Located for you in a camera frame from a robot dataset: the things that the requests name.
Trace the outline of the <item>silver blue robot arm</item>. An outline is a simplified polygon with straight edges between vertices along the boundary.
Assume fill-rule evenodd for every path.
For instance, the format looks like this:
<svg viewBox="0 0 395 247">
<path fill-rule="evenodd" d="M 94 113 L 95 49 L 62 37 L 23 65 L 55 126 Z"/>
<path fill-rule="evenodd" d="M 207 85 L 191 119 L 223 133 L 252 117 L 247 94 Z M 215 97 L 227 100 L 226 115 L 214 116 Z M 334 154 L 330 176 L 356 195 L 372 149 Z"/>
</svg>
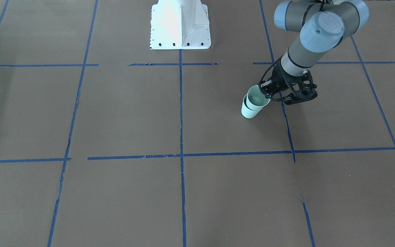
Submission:
<svg viewBox="0 0 395 247">
<path fill-rule="evenodd" d="M 367 23 L 369 8 L 362 0 L 343 0 L 337 4 L 284 1 L 277 6 L 273 19 L 277 28 L 297 32 L 299 36 L 269 67 L 271 77 L 261 79 L 258 87 L 267 99 L 293 105 L 317 97 L 310 69 Z"/>
</svg>

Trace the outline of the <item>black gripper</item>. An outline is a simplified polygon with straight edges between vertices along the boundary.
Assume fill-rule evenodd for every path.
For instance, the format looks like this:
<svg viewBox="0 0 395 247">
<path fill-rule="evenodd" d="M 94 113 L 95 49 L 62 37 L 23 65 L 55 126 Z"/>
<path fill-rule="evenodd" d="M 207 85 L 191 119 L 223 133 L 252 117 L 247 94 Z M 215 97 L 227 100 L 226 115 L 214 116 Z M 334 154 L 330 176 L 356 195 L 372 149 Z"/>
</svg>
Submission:
<svg viewBox="0 0 395 247">
<path fill-rule="evenodd" d="M 286 105 L 304 103 L 317 98 L 317 85 L 313 83 L 310 71 L 302 71 L 301 76 L 288 74 L 280 63 L 273 67 L 269 80 L 259 82 L 260 92 L 271 101 L 280 101 L 273 98 L 281 91 L 290 90 L 290 94 L 284 97 Z"/>
</svg>

